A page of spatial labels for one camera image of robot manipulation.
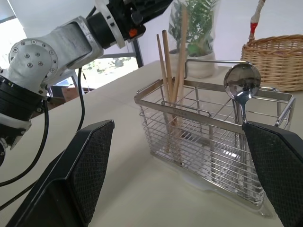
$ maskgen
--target metal wire basket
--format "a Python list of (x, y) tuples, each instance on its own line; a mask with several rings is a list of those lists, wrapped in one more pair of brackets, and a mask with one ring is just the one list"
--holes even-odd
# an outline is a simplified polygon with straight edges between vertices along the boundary
[[(157, 80), (134, 97), (141, 107), (151, 154), (269, 216), (263, 208), (266, 195), (241, 128), (239, 105), (222, 85), (185, 80), (184, 94), (176, 103), (165, 101), (163, 81)], [(288, 130), (294, 101), (291, 94), (263, 87), (247, 103), (247, 119)]]

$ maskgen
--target wicker basket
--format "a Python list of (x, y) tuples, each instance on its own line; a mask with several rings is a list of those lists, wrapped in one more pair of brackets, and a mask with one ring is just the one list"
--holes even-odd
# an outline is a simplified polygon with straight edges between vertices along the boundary
[(243, 46), (243, 61), (250, 61), (262, 76), (262, 86), (280, 91), (303, 90), (303, 35), (284, 35), (254, 40), (261, 9), (260, 0), (251, 18), (249, 42)]

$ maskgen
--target table surface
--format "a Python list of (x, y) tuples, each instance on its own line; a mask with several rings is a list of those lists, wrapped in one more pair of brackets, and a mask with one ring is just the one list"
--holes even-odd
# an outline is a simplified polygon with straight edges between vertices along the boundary
[[(222, 84), (225, 70), (219, 67), (218, 76), (201, 81)], [(134, 96), (137, 90), (160, 78), (160, 63), (156, 61), (84, 96), (83, 127), (107, 119), (116, 124), (107, 175), (89, 227), (282, 227), (276, 215), (264, 218), (217, 193), (189, 185), (176, 170), (149, 154)], [(291, 131), (303, 137), (303, 92), (293, 94), (297, 100)], [(0, 188), (0, 204), (37, 180), (67, 147), (78, 127), (80, 113), (79, 98), (49, 112), (49, 136), (39, 162), (21, 180)], [(43, 126), (43, 115), (34, 118), (30, 131), (12, 151), (7, 150), (0, 181), (29, 166), (40, 146)], [(24, 198), (25, 195), (0, 213), (0, 227), (6, 225)]]

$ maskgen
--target metal spoon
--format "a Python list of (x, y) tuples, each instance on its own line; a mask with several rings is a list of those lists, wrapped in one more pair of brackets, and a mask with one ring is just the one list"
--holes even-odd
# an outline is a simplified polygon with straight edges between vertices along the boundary
[(240, 104), (243, 123), (246, 123), (245, 104), (258, 92), (260, 84), (258, 69), (249, 63), (235, 65), (225, 75), (225, 91)]

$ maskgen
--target white wall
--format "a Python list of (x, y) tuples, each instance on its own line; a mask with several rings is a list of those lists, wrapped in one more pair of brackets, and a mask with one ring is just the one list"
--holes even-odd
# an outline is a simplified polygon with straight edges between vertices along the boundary
[[(86, 17), (94, 0), (9, 0), (27, 37), (40, 37), (78, 17)], [(104, 54), (133, 52), (130, 44), (123, 49), (110, 47)]]
[[(214, 51), (218, 60), (239, 60), (250, 34), (250, 18), (258, 0), (221, 0), (215, 27)], [(261, 12), (256, 38), (303, 34), (303, 0), (267, 0)], [(156, 34), (168, 29), (170, 9), (146, 24), (139, 38), (143, 62), (159, 59)]]
[(6, 19), (14, 15), (7, 0), (0, 0), (0, 20)]

